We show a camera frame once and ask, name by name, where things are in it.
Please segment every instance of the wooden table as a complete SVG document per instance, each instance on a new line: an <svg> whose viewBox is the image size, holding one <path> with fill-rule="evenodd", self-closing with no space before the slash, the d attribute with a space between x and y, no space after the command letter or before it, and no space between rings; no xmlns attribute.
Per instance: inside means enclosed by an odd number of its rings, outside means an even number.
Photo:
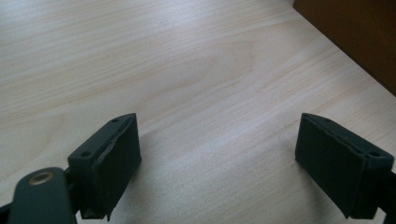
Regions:
<svg viewBox="0 0 396 224"><path fill-rule="evenodd" d="M294 147L308 112L396 155L396 99L291 4L2 1L0 204L135 112L143 163L110 223L382 223L345 220Z"/></svg>

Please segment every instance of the screw hole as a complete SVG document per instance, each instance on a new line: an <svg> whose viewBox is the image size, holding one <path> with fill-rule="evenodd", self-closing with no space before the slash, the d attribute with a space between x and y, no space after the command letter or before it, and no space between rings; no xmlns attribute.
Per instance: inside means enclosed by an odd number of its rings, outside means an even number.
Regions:
<svg viewBox="0 0 396 224"><path fill-rule="evenodd" d="M53 172L46 171L32 176L32 178L29 179L29 184L30 185L44 184L45 182L51 180L52 178L53 178Z"/></svg>
<svg viewBox="0 0 396 224"><path fill-rule="evenodd" d="M89 157L91 156L91 152L83 152L81 153L81 157Z"/></svg>
<svg viewBox="0 0 396 224"><path fill-rule="evenodd" d="M379 157L379 156L381 156L381 155L379 155L378 152L370 152L370 155L371 155L371 156L374 156L374 157Z"/></svg>

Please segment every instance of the light wood surface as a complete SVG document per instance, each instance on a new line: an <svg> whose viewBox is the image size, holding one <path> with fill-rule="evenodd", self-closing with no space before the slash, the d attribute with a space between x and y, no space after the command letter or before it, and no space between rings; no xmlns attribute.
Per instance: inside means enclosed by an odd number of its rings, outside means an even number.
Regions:
<svg viewBox="0 0 396 224"><path fill-rule="evenodd" d="M396 98L291 4L1 1L0 204L135 112L143 162L110 223L382 223L345 220L294 147L308 112L396 155Z"/></svg>

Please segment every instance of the dark wooden furniture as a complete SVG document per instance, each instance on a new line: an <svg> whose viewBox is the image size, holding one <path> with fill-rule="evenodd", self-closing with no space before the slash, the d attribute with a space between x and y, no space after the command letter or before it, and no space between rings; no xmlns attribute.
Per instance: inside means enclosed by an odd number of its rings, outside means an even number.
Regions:
<svg viewBox="0 0 396 224"><path fill-rule="evenodd" d="M293 7L396 95L395 0L295 0Z"/></svg>

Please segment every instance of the wood grain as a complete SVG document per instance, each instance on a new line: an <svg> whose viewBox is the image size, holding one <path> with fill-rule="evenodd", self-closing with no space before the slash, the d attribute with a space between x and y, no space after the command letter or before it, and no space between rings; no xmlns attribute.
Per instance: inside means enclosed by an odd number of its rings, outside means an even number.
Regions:
<svg viewBox="0 0 396 224"><path fill-rule="evenodd" d="M293 6L396 96L396 1L295 0Z"/></svg>
<svg viewBox="0 0 396 224"><path fill-rule="evenodd" d="M294 147L308 112L396 155L396 100L291 5L2 1L0 204L135 112L143 162L111 223L382 223L345 220Z"/></svg>

